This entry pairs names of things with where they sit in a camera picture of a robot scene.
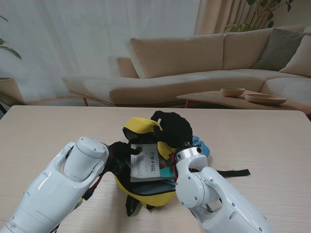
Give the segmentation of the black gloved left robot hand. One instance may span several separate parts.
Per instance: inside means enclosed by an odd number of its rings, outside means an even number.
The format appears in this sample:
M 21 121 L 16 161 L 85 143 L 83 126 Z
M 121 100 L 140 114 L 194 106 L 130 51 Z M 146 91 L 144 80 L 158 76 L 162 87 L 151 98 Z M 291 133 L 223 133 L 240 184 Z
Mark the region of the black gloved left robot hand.
M 131 165 L 131 156 L 139 155 L 140 151 L 124 142 L 115 142 L 109 146 L 109 164 L 107 171 L 114 175 L 120 175 L 124 170 L 129 170 Z

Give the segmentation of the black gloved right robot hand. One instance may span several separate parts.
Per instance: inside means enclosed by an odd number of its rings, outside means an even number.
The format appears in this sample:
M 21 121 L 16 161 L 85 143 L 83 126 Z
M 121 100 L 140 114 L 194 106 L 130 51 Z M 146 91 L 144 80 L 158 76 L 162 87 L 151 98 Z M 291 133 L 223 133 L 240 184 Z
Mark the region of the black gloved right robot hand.
M 160 142 L 166 143 L 171 148 L 177 149 L 184 145 L 192 145 L 192 128 L 189 122 L 175 112 L 156 111 L 151 120 L 160 126 L 154 126 L 154 133 Z

